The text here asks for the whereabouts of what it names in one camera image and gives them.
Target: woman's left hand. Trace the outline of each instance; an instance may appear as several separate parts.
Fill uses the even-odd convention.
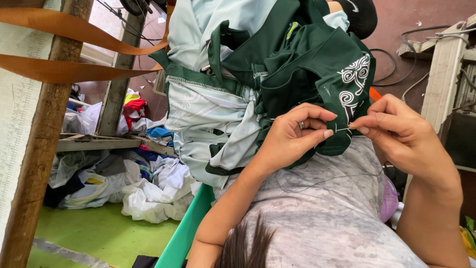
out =
[[[303,103],[278,116],[261,148],[250,164],[258,164],[261,171],[271,174],[301,158],[309,149],[323,142],[334,132],[326,129],[326,121],[334,120],[334,113],[317,105]]]

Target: woman's right hand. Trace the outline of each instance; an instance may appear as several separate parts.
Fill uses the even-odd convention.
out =
[[[400,99],[386,94],[349,125],[376,143],[398,169],[438,187],[458,178],[433,127]]]

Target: woman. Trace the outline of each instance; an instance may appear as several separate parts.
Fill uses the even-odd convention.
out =
[[[349,126],[365,137],[342,155],[282,169],[330,137],[324,122],[335,117],[304,103],[276,118],[243,172],[216,191],[188,268],[469,267],[458,171],[431,125],[398,98],[385,95]],[[379,219],[384,175],[372,142],[414,176],[396,234]]]

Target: hand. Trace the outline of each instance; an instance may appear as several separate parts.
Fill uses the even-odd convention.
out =
[[[326,129],[325,122],[336,117],[334,113],[317,105],[303,103],[296,106],[274,120],[263,145],[250,164],[259,165],[266,175],[291,165],[309,149],[334,134],[332,130]],[[304,122],[303,129],[299,128],[301,121]]]
[[[400,99],[387,94],[349,125],[370,138],[398,169],[434,186],[447,186],[458,172],[433,127]]]

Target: white board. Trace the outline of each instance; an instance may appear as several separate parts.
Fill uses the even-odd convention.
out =
[[[60,10],[61,0],[46,0],[44,8]],[[2,54],[47,60],[52,41],[52,34],[0,22]],[[41,85],[0,69],[0,244],[5,237]]]

